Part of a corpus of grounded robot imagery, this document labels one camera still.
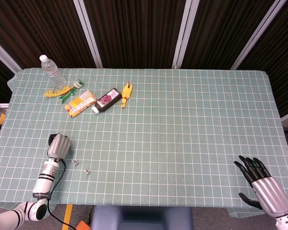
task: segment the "yellow tape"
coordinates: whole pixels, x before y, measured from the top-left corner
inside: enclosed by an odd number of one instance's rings
[[[71,220],[71,215],[72,215],[72,205],[66,205],[64,216],[65,223],[69,224],[69,221]],[[68,230],[68,226],[66,224],[63,224],[62,230]]]

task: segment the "green tablecloth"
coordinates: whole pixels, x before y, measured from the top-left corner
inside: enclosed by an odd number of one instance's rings
[[[288,196],[288,147],[264,72],[61,71],[69,85],[83,80],[75,97],[90,90],[98,98],[130,81],[131,98],[125,109],[117,103],[71,118],[60,99],[43,96],[52,84],[42,69],[17,73],[0,132],[0,206],[34,200],[53,133],[72,141],[53,204],[226,207],[232,216],[256,215],[238,196],[255,198],[233,163],[239,155],[261,159]]]

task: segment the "robot finger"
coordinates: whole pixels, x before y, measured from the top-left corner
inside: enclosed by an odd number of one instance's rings
[[[261,168],[262,172],[264,173],[264,177],[271,177],[271,174],[267,170],[267,168],[265,167],[264,163],[262,163],[259,159],[255,158],[255,157],[253,159],[259,165],[259,167]]]
[[[252,163],[250,163],[247,159],[245,159],[243,156],[239,156],[240,160],[244,163],[245,167],[247,168],[247,170],[250,172],[250,174],[252,175],[252,178],[254,181],[259,180],[259,176],[256,172],[256,170],[252,167]]]
[[[265,178],[263,170],[259,167],[259,165],[253,161],[251,158],[246,158],[246,160],[250,163],[250,165],[254,168],[257,173],[259,179]]]
[[[247,182],[250,184],[250,186],[253,188],[252,183],[254,182],[254,179],[250,175],[250,172],[238,161],[234,161],[234,163],[241,170],[241,172],[243,173],[243,176],[245,177]]]
[[[258,201],[249,199],[249,198],[248,198],[245,194],[243,194],[243,193],[239,193],[239,196],[240,196],[240,198],[241,198],[245,203],[247,203],[249,206],[256,207],[256,208],[258,208],[258,209],[260,209],[260,210],[263,209]]]

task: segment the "water bottle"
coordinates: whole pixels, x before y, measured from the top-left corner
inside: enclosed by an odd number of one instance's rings
[[[52,80],[54,88],[57,90],[63,89],[67,85],[67,82],[63,75],[60,73],[56,63],[49,59],[46,55],[41,55],[39,59],[42,62],[41,66],[43,71]]]

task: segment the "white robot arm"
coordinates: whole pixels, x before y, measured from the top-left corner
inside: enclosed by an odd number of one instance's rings
[[[50,135],[48,143],[49,159],[44,163],[33,189],[33,197],[37,199],[37,202],[22,202],[17,208],[1,213],[0,230],[14,230],[19,228],[25,220],[38,221],[44,218],[47,203],[51,199],[52,185],[60,167],[59,161],[66,157],[71,146],[68,137],[60,133]]]
[[[277,180],[271,176],[265,165],[257,158],[239,156],[245,167],[235,161],[245,179],[253,188],[258,201],[250,200],[245,194],[239,193],[241,199],[252,207],[263,210],[276,218],[278,230],[288,230],[288,198]]]

